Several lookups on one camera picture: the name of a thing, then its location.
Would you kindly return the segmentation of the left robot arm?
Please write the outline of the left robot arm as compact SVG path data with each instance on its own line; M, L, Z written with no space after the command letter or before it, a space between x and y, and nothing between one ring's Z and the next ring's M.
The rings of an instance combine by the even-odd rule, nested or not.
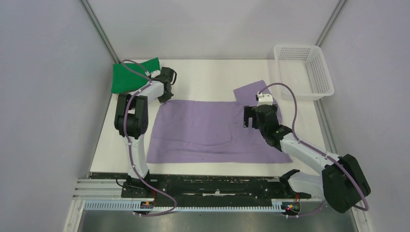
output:
M146 180L149 169L144 148L144 135L149 122L148 105L154 100L160 103L170 100L176 77L177 73L173 69L162 67L151 83L131 93L121 93L117 99L114 126L125 141L129 160L123 188L134 190L140 197L146 197L152 191L152 184Z

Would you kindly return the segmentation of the purple t-shirt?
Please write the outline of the purple t-shirt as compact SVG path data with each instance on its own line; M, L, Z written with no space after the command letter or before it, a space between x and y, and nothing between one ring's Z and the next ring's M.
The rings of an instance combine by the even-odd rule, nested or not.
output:
M170 100L157 112L147 162L290 163L289 155L269 146L260 132L243 126L245 106L255 106L263 80L234 90L235 101Z

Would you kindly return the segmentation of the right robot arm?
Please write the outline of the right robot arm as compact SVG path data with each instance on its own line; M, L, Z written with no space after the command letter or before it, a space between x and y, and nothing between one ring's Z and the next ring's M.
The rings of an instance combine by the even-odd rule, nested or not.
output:
M279 124L277 109L277 105L245 106L244 127L257 129L269 146L297 158L317 173L288 171L280 177L280 193L285 197L306 193L322 198L339 213L358 208L371 193L358 160L350 154L322 151L297 139L291 128Z

